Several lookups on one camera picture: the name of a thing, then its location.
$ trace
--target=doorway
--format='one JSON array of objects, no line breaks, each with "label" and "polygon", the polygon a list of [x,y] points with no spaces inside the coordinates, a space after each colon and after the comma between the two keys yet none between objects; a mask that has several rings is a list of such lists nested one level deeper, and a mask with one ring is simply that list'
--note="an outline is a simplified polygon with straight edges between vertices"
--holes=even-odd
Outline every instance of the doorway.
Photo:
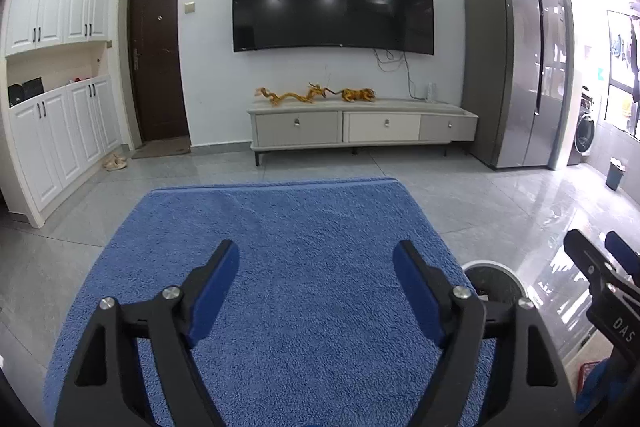
[{"label": "doorway", "polygon": [[142,141],[188,136],[178,0],[129,0],[129,64]]}]

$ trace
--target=tv stand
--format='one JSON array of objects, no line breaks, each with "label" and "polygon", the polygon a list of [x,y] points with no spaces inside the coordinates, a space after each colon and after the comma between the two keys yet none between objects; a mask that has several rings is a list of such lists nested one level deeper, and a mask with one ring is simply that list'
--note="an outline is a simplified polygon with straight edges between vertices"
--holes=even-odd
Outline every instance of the tv stand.
[{"label": "tv stand", "polygon": [[248,113],[256,166],[260,153],[277,150],[351,147],[357,154],[364,146],[471,142],[478,123],[476,115],[455,105],[420,100],[260,100]]}]

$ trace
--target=metal bolt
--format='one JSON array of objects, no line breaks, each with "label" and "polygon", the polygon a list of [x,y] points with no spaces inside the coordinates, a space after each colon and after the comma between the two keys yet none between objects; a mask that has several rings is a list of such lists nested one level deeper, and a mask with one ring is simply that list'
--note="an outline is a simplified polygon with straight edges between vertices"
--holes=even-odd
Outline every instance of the metal bolt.
[{"label": "metal bolt", "polygon": [[453,295],[458,299],[468,299],[471,296],[471,290],[464,286],[455,286],[453,288]]},{"label": "metal bolt", "polygon": [[180,288],[178,286],[169,286],[162,290],[162,297],[168,301],[177,299],[180,296]]},{"label": "metal bolt", "polygon": [[521,297],[520,299],[518,299],[518,306],[525,310],[532,310],[534,308],[533,302],[526,297]]},{"label": "metal bolt", "polygon": [[104,299],[100,300],[100,309],[108,310],[110,308],[113,308],[115,304],[116,300],[113,297],[105,297]]}]

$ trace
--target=dragon figurine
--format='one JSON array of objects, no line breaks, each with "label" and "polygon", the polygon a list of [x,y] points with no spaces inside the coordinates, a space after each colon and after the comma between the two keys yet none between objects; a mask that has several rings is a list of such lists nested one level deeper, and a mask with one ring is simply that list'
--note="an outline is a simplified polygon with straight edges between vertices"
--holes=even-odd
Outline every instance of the dragon figurine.
[{"label": "dragon figurine", "polygon": [[295,98],[299,102],[313,103],[316,96],[322,96],[326,98],[327,92],[331,94],[339,94],[345,102],[356,102],[362,100],[363,102],[373,102],[376,99],[376,93],[373,89],[343,89],[340,91],[332,91],[328,87],[320,87],[320,84],[309,83],[309,90],[306,96],[302,96],[295,92],[286,92],[282,96],[278,96],[274,92],[269,91],[265,87],[261,87],[255,91],[255,96],[263,95],[268,98],[272,105],[278,105],[285,98]]}]

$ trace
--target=gray refrigerator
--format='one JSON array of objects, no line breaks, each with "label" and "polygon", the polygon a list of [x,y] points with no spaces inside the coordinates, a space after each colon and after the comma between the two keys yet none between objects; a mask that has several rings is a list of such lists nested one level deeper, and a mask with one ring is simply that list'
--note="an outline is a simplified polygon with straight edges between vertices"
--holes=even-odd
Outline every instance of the gray refrigerator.
[{"label": "gray refrigerator", "polygon": [[562,0],[465,0],[462,107],[478,115],[470,152],[494,168],[546,166],[566,69]]}]

